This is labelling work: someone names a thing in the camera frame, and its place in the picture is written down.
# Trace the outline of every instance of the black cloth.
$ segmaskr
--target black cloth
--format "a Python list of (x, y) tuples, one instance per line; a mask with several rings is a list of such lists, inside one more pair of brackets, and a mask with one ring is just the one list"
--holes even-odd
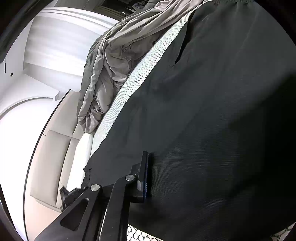
[(193, 12), (85, 167), (114, 183), (153, 154), (129, 223), (167, 241), (260, 240), (296, 221), (296, 46), (252, 1)]

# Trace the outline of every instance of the beige headboard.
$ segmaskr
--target beige headboard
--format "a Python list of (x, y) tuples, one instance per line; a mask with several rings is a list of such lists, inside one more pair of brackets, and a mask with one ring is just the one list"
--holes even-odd
[(44, 206), (60, 211), (59, 190), (66, 186), (76, 146), (83, 135), (77, 122), (79, 93), (70, 91), (61, 102), (43, 132), (33, 171), (30, 195)]

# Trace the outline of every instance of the silver screw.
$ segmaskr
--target silver screw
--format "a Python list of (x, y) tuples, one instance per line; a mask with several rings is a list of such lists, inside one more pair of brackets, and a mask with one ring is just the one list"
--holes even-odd
[(93, 185), (91, 186), (91, 190), (92, 190), (93, 192), (98, 191), (99, 189), (100, 189), (100, 186), (99, 186), (98, 184), (93, 184)]
[(135, 179), (135, 176), (134, 175), (127, 175), (126, 176), (126, 180), (127, 181), (133, 181)]

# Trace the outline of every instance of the round metal joint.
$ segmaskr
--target round metal joint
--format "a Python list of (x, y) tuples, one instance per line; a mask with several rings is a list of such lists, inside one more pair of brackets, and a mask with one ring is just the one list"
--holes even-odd
[(135, 179), (135, 176), (134, 175), (127, 175), (126, 176), (126, 180), (127, 181), (133, 181)]
[(91, 190), (92, 190), (93, 192), (98, 191), (99, 189), (100, 189), (100, 185), (98, 185), (98, 184), (93, 184), (93, 185), (91, 186)]

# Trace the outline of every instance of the gray blanket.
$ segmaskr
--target gray blanket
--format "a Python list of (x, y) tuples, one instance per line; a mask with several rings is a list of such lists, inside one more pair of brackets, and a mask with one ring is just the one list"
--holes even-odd
[(84, 132), (100, 123), (128, 75), (166, 28), (202, 0), (164, 0), (119, 21), (92, 45), (84, 67), (77, 118)]

